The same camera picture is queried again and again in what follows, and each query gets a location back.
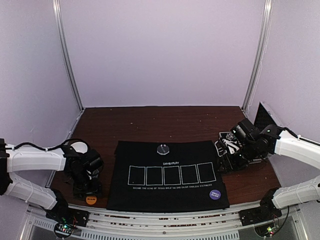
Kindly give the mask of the orange big blind button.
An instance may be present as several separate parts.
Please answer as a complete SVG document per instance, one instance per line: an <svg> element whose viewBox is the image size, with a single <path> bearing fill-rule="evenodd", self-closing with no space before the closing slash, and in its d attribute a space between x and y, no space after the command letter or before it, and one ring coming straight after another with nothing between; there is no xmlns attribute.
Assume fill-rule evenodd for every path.
<svg viewBox="0 0 320 240"><path fill-rule="evenodd" d="M85 202L88 204L88 205L95 205L97 203L97 197L92 195L92 196L87 196L85 198Z"/></svg>

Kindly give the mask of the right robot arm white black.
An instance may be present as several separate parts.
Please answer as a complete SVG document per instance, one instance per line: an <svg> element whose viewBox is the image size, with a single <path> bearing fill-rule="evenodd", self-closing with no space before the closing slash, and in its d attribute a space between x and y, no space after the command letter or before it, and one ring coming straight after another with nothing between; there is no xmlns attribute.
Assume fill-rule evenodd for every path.
<svg viewBox="0 0 320 240"><path fill-rule="evenodd" d="M268 190L259 205L241 210L243 226L281 217L282 210L320 199L320 144L302 137L287 127L269 124L260 129L244 118L229 132L222 132L215 142L218 170L229 173L243 170L254 162L271 158L272 166L281 168L277 175L287 176L286 184Z"/></svg>

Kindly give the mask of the clear round dealer button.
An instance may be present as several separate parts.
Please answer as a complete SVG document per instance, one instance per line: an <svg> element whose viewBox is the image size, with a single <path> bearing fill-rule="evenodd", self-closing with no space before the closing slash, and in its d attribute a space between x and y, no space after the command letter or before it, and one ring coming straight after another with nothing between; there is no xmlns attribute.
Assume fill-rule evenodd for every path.
<svg viewBox="0 0 320 240"><path fill-rule="evenodd" d="M156 151L159 155L165 156L170 152L170 147L167 144L160 144Z"/></svg>

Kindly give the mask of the blue small blind button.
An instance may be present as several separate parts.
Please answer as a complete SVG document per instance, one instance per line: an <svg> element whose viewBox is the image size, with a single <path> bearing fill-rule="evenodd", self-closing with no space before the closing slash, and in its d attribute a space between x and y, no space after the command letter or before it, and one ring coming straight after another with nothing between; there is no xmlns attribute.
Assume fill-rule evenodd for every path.
<svg viewBox="0 0 320 240"><path fill-rule="evenodd" d="M209 193L209 197L212 199L212 200L219 200L221 198L222 194L219 190L217 189L213 189L210 191Z"/></svg>

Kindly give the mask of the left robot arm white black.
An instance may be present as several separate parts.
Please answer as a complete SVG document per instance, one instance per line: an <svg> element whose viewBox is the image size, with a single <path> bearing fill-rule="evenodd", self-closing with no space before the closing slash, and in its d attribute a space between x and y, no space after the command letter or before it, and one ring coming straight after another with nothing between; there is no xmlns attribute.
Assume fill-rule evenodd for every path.
<svg viewBox="0 0 320 240"><path fill-rule="evenodd" d="M63 172L72 180L73 197L85 200L99 197L102 184L98 179L104 166L101 155L79 138L67 139L53 147L40 147L31 142L18 145L0 140L0 193L38 205L46 217L65 227L86 227L89 212L69 207L63 194L40 186L17 174L19 171Z"/></svg>

